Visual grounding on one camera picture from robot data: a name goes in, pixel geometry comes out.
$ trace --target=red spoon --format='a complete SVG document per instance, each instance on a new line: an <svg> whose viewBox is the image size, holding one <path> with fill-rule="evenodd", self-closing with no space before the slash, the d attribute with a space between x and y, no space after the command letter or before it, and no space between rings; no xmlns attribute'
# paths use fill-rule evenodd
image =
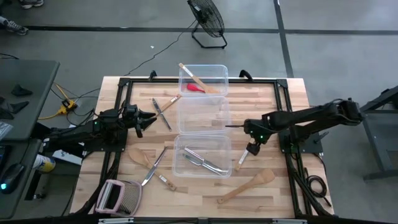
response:
<svg viewBox="0 0 398 224"><path fill-rule="evenodd" d="M187 89L190 90L190 91L200 91L202 93L206 93L204 90L199 89L197 86L195 86L192 83L188 83L187 84Z"/></svg>

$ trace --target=clear plastic container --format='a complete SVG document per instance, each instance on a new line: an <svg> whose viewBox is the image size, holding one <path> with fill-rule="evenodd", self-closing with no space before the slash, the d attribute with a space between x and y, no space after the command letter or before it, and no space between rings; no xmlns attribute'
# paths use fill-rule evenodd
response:
<svg viewBox="0 0 398 224"><path fill-rule="evenodd" d="M231 124L229 104L225 97L182 97L177 105L177 124L181 134L218 135Z"/></svg>
<svg viewBox="0 0 398 224"><path fill-rule="evenodd" d="M186 71L180 68L180 78L178 87L180 94L184 97L203 97L203 96L226 96L228 94L228 69L224 65L185 65L195 76L208 85L218 90L219 93L202 93L200 91L190 91L187 84L194 84L197 88L201 87L193 81Z"/></svg>
<svg viewBox="0 0 398 224"><path fill-rule="evenodd" d="M186 151L185 148L204 161ZM226 136L177 136L174 140L172 169L177 177L219 179L230 177L232 173L230 138Z"/></svg>

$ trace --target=wooden tabletop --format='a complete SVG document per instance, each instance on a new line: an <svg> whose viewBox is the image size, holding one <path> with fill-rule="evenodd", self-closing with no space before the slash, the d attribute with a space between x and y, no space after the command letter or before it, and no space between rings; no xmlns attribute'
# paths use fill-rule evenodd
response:
<svg viewBox="0 0 398 224"><path fill-rule="evenodd" d="M114 107L120 77L104 77L96 112ZM301 78L288 78L290 100L293 110L309 107L304 81ZM171 97L178 94L178 83L135 83L132 88L131 104L143 111L153 111L152 98L160 107ZM233 124L243 124L248 118L260 119L261 115L276 110L274 89L267 84L229 84L227 96ZM170 132L161 119L154 122L143 132L143 138L137 138L134 129L129 130L126 151L122 153L119 166L119 180L142 182L148 170L135 164L129 157L134 148L143 150L151 163L162 152L164 146L174 145L178 136L177 104L172 105L164 115L169 122ZM229 137L232 142L232 163L239 160L250 137L242 128L233 129ZM197 179L176 177L172 173L173 149L169 149L160 161L157 170L170 179L176 186L170 191L160 179L153 177L143 188L141 204L135 217L208 217L208 218L290 218L294 217L292 197L290 195L286 162L279 149L278 137L272 135L266 145L261 146L257 156L248 155L239 172L233 171L228 179ZM103 152L94 152L83 161L76 186L71 212L80 209L98 186ZM317 157L303 154L303 164L310 175L320 176L327 184L324 168ZM236 187L251 180L263 168L270 168L276 176L269 184L258 185L230 201L219 205L216 199ZM301 190L298 190L300 208L304 210ZM323 199L318 200L330 213Z"/></svg>

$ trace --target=sneaker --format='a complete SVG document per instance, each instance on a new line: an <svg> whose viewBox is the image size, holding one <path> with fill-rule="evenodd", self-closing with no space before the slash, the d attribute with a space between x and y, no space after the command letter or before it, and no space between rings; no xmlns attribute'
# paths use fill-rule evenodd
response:
<svg viewBox="0 0 398 224"><path fill-rule="evenodd" d="M16 24L14 21L4 21L3 25L8 32L13 32L19 35L26 35L28 29L26 27Z"/></svg>
<svg viewBox="0 0 398 224"><path fill-rule="evenodd" d="M44 0L19 0L23 9L30 9L32 6L39 7L44 4Z"/></svg>

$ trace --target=metal tongs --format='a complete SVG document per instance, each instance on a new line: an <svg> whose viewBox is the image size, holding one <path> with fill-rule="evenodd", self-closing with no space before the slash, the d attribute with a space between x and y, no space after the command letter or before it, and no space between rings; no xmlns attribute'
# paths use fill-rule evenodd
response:
<svg viewBox="0 0 398 224"><path fill-rule="evenodd" d="M228 171L222 170L218 166L214 165L212 162L204 159L202 156L199 156L189 148L185 147L185 151L187 151L189 154L192 156L189 156L188 154L182 154L182 156L186 159L188 159L191 163L195 164L196 166L203 166L204 168L207 168L210 171L213 171L214 173L218 175L226 175Z"/></svg>

